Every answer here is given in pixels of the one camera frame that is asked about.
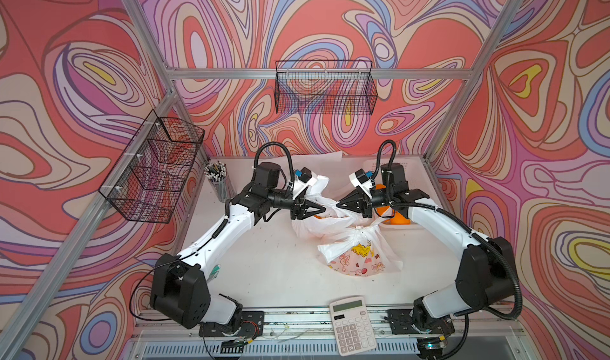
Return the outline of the white printed plastic bag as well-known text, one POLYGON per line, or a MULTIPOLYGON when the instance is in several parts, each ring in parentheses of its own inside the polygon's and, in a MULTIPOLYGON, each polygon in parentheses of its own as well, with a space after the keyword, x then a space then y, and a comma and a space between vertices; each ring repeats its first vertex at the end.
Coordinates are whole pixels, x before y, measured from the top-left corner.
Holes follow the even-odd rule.
POLYGON ((351 277, 398 273, 403 262, 381 232, 381 219, 343 228, 324 236, 318 245, 321 259, 330 269, 351 277))

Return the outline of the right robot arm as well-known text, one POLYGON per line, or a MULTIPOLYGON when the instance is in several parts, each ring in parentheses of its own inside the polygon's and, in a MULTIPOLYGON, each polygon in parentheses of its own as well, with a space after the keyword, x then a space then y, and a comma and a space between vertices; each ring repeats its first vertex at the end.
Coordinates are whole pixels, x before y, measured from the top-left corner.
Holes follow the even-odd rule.
POLYGON ((520 316, 524 298, 510 242, 475 231, 427 193, 411 188, 398 163, 358 170, 349 181, 354 190, 338 202, 340 209, 371 217, 387 207, 425 228, 459 261, 452 283, 414 301, 408 320, 414 329, 428 331, 445 318, 481 310, 502 320, 520 316))

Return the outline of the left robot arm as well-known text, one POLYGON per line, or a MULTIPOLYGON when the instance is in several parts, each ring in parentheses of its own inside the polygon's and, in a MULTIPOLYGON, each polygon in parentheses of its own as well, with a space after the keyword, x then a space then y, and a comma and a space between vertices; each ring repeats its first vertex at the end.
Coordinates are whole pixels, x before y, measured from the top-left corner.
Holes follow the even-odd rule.
POLYGON ((162 255, 152 275, 150 305, 184 328, 209 324, 234 333, 242 322, 242 305, 209 290, 214 267, 238 239, 276 211, 287 210, 291 220, 306 220, 325 212, 314 200, 329 178, 308 168, 290 170, 287 184, 278 185, 282 168, 263 162, 254 166, 252 179, 225 203, 223 216, 197 241, 177 255, 162 255))

